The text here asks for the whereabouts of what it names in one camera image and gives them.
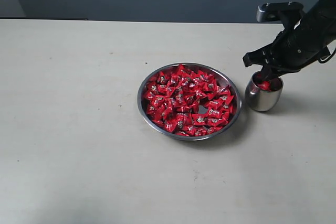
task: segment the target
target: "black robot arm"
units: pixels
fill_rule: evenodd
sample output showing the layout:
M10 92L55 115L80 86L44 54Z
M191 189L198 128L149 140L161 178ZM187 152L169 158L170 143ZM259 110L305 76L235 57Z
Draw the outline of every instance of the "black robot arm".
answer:
M318 0L306 14L302 9L296 2L258 7L259 22L280 20L285 29L273 43L245 54L245 67L261 65L261 78L271 80L333 57L336 51L330 54L327 45L336 39L336 0Z

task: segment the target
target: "metal bowl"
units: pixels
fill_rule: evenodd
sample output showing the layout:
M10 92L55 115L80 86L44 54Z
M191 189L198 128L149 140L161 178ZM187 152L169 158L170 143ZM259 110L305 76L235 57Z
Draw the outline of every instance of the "metal bowl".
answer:
M214 74L215 78L217 80L217 83L221 86L221 87L225 87L227 85L230 86L230 92L232 94L235 95L235 99L232 101L233 106L234 106L234 115L233 117L230 119L230 122L225 125L220 131L214 132L212 134L209 135L205 135L205 136L180 136L180 135L175 135L173 133L170 133L168 131L165 131L164 129L156 126L151 119L146 115L146 108L148 105L148 101L145 99L142 99L143 93L146 91L146 84L148 83L148 80L155 75L156 73L158 73L159 71L163 71L163 72L170 72L170 71L174 71L175 69L177 69L177 67L182 64L185 67L193 70L194 72L197 72L198 70L201 70L205 73L208 74ZM184 140L184 141L198 141L198 140L204 140L207 138L211 138L214 137L216 135L219 135L221 133L223 133L224 131L226 131L228 128L230 128L237 120L241 107L242 107L242 99L240 98L238 89L236 88L236 86L234 85L234 83L223 73L219 72L216 69L213 69L211 67L205 66L205 65L201 65L201 64L196 64L196 63L175 63L175 64L170 64L167 66L164 66L154 72L152 72L149 76L146 77L146 79L144 79L144 81L142 82L142 84L139 87L139 91L138 91L138 108L139 111L142 115L142 117L145 119L145 121L155 130L159 131L160 133L178 139L178 140Z

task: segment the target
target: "table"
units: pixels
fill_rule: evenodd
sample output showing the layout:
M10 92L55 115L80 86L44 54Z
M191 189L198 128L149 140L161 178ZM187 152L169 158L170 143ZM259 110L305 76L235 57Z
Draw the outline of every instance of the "table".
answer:
M269 113L243 108L209 141L151 129L136 94L197 62L241 94L242 56L277 24L0 20L0 223L333 223L336 61L283 77Z

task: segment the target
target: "stainless steel cup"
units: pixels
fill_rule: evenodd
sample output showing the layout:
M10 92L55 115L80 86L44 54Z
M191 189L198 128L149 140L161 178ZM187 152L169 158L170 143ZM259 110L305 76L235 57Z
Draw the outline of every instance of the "stainless steel cup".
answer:
M245 101L253 110L264 112L277 104L284 85L281 78L276 78L271 84L273 91L263 90L256 85L258 74L259 72L253 74L246 87Z

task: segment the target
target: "metal cup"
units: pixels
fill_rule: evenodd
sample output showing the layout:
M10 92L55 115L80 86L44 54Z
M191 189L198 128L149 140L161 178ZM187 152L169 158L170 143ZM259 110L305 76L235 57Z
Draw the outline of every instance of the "metal cup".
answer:
M283 81L281 78L276 78L271 81L272 90L266 91L259 88L257 77L259 72L253 74L245 90L245 101L253 109L259 112L264 112L272 109L278 102L281 92Z

